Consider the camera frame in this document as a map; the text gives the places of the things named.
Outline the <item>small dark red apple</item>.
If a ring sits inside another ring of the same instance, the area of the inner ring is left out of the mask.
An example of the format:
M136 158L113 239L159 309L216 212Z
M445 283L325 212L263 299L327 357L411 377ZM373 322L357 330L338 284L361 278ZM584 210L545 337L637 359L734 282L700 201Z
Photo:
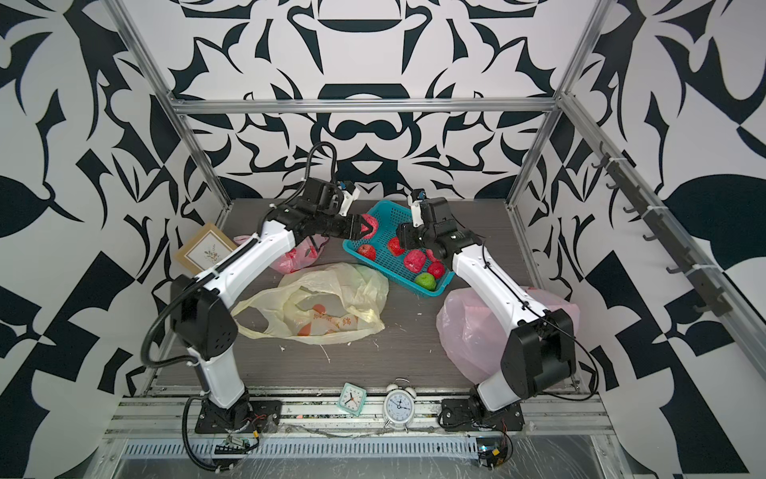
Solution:
M427 273L432 275L434 279L442 279L446 275L447 269L440 261L433 261L433 263L430 263Z

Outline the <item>pink plastic bag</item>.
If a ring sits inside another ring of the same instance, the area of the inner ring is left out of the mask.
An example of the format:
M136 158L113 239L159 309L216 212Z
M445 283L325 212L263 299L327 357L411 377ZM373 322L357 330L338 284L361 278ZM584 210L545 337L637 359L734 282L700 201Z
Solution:
M447 295L436 319L440 341L474 385L498 378L530 397L573 373L580 309L543 289L524 292L544 307L545 317L523 319L512 331L504 330L474 289Z
M284 275L295 273L313 265L321 254L322 243L317 247L311 240L297 241L290 231L272 232L244 243L227 261L234 273L244 277L258 277L268 267Z

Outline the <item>green apple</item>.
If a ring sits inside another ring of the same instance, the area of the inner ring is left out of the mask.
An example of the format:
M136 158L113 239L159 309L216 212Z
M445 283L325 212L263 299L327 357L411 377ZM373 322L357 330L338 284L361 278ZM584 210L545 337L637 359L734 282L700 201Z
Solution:
M435 291L437 289L437 279L432 273L419 273L414 279L414 283L418 287L422 287L425 291Z

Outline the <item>smooth red apple with stem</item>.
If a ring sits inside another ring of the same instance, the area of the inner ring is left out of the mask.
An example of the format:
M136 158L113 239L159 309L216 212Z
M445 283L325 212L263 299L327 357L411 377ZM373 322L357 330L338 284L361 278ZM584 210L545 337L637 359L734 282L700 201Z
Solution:
M376 261L377 259L377 251L375 247L373 247L373 245L369 245L369 243L361 245L357 249L357 253L365 257L365 259L369 259L369 261Z

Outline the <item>yellow plastic bag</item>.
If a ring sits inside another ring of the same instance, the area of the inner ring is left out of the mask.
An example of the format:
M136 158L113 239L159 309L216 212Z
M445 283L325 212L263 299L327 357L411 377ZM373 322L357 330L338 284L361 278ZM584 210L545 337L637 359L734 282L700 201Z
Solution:
M259 311L267 327L239 332L250 339L280 338L311 345L351 343L384 331L387 277L365 265L333 263L285 275L274 289L241 301L231 314Z

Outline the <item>pink plastic bag front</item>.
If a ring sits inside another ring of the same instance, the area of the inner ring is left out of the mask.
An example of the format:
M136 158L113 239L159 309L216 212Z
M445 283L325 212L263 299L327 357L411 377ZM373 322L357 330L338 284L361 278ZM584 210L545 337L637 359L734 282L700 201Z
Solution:
M440 341L474 385L498 378L530 397L573 373L580 309L543 289L524 292L544 307L545 317L523 319L512 331L504 330L474 289L447 295L436 319Z

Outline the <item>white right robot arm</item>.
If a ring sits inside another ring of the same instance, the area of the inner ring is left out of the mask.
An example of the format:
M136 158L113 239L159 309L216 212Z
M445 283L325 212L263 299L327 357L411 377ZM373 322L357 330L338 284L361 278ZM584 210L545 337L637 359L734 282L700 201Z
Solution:
M544 393L576 372L573 319L533 299L493 259L484 237L464 228L444 198L410 195L412 220L397 227L406 249L428 249L464 279L505 335L499 370L476 387L486 411L498 411Z

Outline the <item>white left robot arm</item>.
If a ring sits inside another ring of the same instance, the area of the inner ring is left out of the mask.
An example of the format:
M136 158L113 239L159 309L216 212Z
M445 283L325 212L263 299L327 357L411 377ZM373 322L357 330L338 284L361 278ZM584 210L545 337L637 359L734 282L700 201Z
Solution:
M269 207L243 245L184 283L167 308L188 352L182 361L197 371L203 393L217 408L235 408L247 392L233 353L235 301L281 255L309 237L362 238L369 223L349 212L359 193L351 181L306 180L296 197Z

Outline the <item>teal perforated plastic basket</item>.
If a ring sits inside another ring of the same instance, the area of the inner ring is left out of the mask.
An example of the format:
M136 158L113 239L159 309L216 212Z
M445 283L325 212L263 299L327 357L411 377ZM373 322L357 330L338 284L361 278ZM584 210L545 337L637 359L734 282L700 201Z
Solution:
M375 204L370 210L369 215L377 219L378 230L371 239L359 239L358 241L351 241L346 239L343 242L343 249L363 263L367 267L377 269L379 273L398 283L407 291L411 293L417 293L417 295L423 295L423 297L438 297L442 295L453 281L455 274L452 271L446 271L440 279L436 279L436 287L431 289L424 289L421 285L416 283L415 279L420 273L426 273L428 267L431 265L430 259L425 259L424 267L418 273L410 271L405 267L405 257L402 255L394 255L388 247L388 243L391 239L396 237L396 228L403 223L409 223L411 221L411 212L407 207L397 205L391 201L380 201ZM362 253L359 253L359 249L363 245L371 245L376 251L375 259L369 259Z

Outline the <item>gold framed picture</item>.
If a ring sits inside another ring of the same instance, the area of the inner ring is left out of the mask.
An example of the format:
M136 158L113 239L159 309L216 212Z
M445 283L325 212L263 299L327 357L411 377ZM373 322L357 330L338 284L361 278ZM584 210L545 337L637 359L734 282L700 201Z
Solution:
M203 226L175 254L175 261L197 275L228 257L237 245L214 224Z

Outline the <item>white twin-bell alarm clock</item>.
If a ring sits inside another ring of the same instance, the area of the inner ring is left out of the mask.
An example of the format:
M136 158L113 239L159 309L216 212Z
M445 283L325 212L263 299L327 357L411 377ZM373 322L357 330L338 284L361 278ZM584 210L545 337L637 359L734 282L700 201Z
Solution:
M386 387L383 401L384 427L407 430L415 418L417 392L406 378L397 378Z

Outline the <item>small teal square clock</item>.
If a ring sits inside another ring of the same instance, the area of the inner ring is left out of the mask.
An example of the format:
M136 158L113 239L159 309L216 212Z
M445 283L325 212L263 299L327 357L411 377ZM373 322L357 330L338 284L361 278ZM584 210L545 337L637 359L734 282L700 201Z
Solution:
M337 400L337 407L354 417L361 415L367 399L367 391L355 384L345 383Z

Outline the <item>wall hook rail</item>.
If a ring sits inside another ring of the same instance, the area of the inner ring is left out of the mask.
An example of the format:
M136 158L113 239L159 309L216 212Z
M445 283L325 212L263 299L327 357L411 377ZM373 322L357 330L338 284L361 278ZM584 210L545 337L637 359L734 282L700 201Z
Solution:
M724 317L734 312L734 302L720 267L704 253L671 209L654 193L652 187L640 177L629 159L614 157L600 151L600 159L594 165L612 179L608 186L626 197L630 204L624 209L627 215L642 220L650 233L645 241L657 241L673 261L666 271L671 275L683 275L703 301L702 313Z

